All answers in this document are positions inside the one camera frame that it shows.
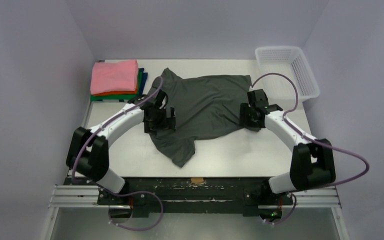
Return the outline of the green folded t shirt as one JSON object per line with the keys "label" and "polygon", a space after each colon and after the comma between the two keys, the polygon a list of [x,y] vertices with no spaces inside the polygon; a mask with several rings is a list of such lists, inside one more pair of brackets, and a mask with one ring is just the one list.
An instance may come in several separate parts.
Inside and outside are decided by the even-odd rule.
{"label": "green folded t shirt", "polygon": [[90,95],[89,99],[90,101],[92,102],[96,102],[96,101],[109,101],[109,100],[115,100],[115,101],[121,101],[121,102],[124,102],[124,101],[128,101],[136,96],[139,96],[138,93],[137,94],[125,94],[125,95],[108,95],[108,96],[93,96],[93,95]]}

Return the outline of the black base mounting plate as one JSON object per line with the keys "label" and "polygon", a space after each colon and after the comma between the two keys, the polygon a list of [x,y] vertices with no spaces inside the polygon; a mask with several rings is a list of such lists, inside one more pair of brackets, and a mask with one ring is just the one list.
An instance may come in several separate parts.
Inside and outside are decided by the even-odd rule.
{"label": "black base mounting plate", "polygon": [[80,177],[65,186],[98,187],[99,205],[128,204],[129,208],[111,208],[115,218],[146,218],[151,213],[165,214],[240,214],[277,220],[282,217],[282,205],[292,205],[286,193],[265,194],[266,177],[204,177],[201,185],[192,185],[187,177],[128,177],[127,194],[109,193]]}

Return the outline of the dark grey t shirt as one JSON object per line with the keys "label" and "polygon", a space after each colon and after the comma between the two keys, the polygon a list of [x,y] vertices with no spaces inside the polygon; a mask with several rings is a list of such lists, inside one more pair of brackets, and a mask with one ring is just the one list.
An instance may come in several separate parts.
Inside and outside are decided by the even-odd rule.
{"label": "dark grey t shirt", "polygon": [[211,140],[242,129],[240,105],[248,101],[250,75],[181,78],[169,68],[161,77],[167,107],[175,109],[175,130],[150,134],[156,149],[182,168],[195,154],[196,140]]}

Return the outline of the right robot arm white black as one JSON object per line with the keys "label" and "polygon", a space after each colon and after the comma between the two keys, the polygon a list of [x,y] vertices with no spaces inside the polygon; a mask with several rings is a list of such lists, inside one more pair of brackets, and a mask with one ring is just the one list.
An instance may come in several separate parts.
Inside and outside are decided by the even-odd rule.
{"label": "right robot arm white black", "polygon": [[272,204],[283,193],[322,187],[336,180],[333,151],[327,139],[316,139],[299,128],[280,106],[269,104],[262,89],[249,91],[247,99],[239,107],[239,125],[271,131],[292,153],[289,171],[263,182],[260,196],[264,202]]}

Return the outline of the blue folded t shirt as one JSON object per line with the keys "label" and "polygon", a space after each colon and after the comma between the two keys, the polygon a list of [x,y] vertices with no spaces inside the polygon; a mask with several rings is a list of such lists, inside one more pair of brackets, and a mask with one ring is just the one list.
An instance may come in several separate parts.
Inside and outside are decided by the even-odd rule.
{"label": "blue folded t shirt", "polygon": [[138,95],[142,95],[144,92],[145,84],[148,79],[148,73],[145,72],[144,68],[139,68],[139,73],[138,73],[138,83],[139,83],[139,88],[138,88]]}

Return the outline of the brown tape piece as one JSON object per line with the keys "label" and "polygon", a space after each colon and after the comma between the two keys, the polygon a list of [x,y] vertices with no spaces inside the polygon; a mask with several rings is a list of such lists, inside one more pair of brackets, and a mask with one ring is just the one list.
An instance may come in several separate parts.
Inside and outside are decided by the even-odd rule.
{"label": "brown tape piece", "polygon": [[192,185],[202,185],[205,183],[205,179],[203,177],[191,177],[190,183]]}

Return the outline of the pink folded t shirt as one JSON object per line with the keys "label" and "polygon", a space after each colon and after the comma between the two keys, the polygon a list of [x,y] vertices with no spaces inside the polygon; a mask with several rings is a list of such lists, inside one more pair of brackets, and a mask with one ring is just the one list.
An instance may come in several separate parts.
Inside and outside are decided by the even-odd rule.
{"label": "pink folded t shirt", "polygon": [[96,62],[91,72],[90,93],[132,92],[138,87],[139,66],[135,59]]}

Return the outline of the white plastic basket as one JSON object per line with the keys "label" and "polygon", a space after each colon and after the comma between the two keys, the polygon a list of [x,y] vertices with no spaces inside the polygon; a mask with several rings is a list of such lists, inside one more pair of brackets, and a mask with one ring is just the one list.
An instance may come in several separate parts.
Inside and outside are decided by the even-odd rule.
{"label": "white plastic basket", "polygon": [[297,46],[265,46],[254,51],[261,75],[254,88],[262,88],[273,100],[304,102],[319,97],[320,89],[310,64]]}

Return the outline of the aluminium rail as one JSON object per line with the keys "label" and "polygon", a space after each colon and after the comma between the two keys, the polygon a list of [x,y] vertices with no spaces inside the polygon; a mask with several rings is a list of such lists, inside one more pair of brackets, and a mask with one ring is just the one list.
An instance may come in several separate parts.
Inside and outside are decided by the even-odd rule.
{"label": "aluminium rail", "polygon": [[[338,192],[334,187],[296,192],[298,208],[341,208]],[[97,186],[91,185],[56,185],[53,189],[49,208],[121,208],[128,209],[128,204],[116,203],[99,205],[100,193]]]}

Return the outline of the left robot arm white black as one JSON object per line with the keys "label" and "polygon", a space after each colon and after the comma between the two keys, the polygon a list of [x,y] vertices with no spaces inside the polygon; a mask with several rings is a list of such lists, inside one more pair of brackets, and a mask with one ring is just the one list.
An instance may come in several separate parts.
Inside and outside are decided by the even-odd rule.
{"label": "left robot arm white black", "polygon": [[130,99],[121,110],[90,128],[78,127],[72,135],[66,165],[72,174],[79,173],[110,191],[118,205],[129,199],[128,182],[110,168],[109,149],[131,128],[143,124],[146,134],[176,130],[176,109],[168,106],[169,97],[162,91]]}

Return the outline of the orange folded t shirt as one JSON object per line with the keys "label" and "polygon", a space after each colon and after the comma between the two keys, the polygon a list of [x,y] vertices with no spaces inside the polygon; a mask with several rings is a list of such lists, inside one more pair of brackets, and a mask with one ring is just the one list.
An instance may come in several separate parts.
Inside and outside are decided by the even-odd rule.
{"label": "orange folded t shirt", "polygon": [[95,97],[101,97],[101,96],[111,96],[111,95],[135,95],[139,92],[139,89],[135,89],[133,91],[107,91],[102,93],[96,93],[92,94]]}

